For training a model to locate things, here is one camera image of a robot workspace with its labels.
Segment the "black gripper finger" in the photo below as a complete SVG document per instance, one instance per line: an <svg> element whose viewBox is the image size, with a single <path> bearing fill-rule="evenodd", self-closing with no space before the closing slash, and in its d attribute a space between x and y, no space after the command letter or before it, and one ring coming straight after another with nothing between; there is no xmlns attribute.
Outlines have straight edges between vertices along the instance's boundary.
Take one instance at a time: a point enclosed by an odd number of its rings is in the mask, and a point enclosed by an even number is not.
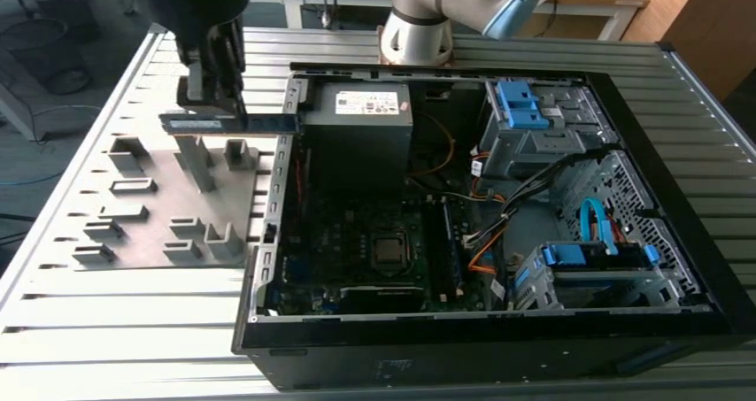
<svg viewBox="0 0 756 401"><path fill-rule="evenodd" d="M206 37L192 23L181 23L174 30L176 46L188 75L180 79L177 103L180 106L205 104L209 84L205 81Z"/></svg>
<svg viewBox="0 0 756 401"><path fill-rule="evenodd" d="M244 106L244 28L242 18L224 22L212 28L208 53L212 60L210 74L214 81L213 103L222 110L222 126L233 132L245 130Z"/></svg>

